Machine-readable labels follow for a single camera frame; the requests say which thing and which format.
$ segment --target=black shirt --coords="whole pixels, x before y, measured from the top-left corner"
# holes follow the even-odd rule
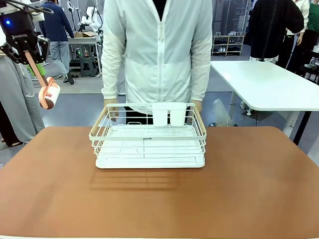
[[[154,5],[159,13],[160,20],[163,18],[163,13],[166,5],[166,0],[153,0]]]
[[[266,47],[265,58],[274,58],[279,55],[286,28],[293,33],[300,32],[304,28],[304,17],[291,0],[258,0],[249,20],[252,39],[251,57],[262,57],[270,28],[270,38]]]

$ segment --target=lint roller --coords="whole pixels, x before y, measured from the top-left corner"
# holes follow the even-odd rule
[[[41,75],[37,65],[28,51],[25,52],[25,56],[42,87],[39,92],[39,104],[42,108],[50,110],[54,107],[61,89],[55,83],[52,77],[45,79],[45,77]]]

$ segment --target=brown table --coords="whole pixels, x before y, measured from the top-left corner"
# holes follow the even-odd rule
[[[314,238],[319,169],[278,129],[208,129],[201,169],[100,170],[88,127],[43,130],[0,170],[0,235]]]

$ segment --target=label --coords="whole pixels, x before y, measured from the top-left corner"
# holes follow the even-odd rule
[[[16,38],[22,38],[22,37],[28,37],[28,35],[27,34],[15,35],[15,36],[12,36],[12,39],[15,40]]]

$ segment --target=shoe rack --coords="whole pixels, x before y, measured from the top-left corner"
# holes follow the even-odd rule
[[[229,35],[224,35],[224,36],[213,36],[213,47],[212,47],[212,56],[227,56],[227,55],[232,55],[233,53],[236,53],[236,55],[241,55],[241,52],[243,50],[243,42],[244,42],[244,35],[236,35],[236,36],[229,36]],[[226,43],[222,44],[215,44],[216,41],[223,41]],[[218,52],[218,50],[221,47],[225,47],[226,51],[225,52]],[[234,51],[231,50],[233,47],[238,47],[240,50]]]

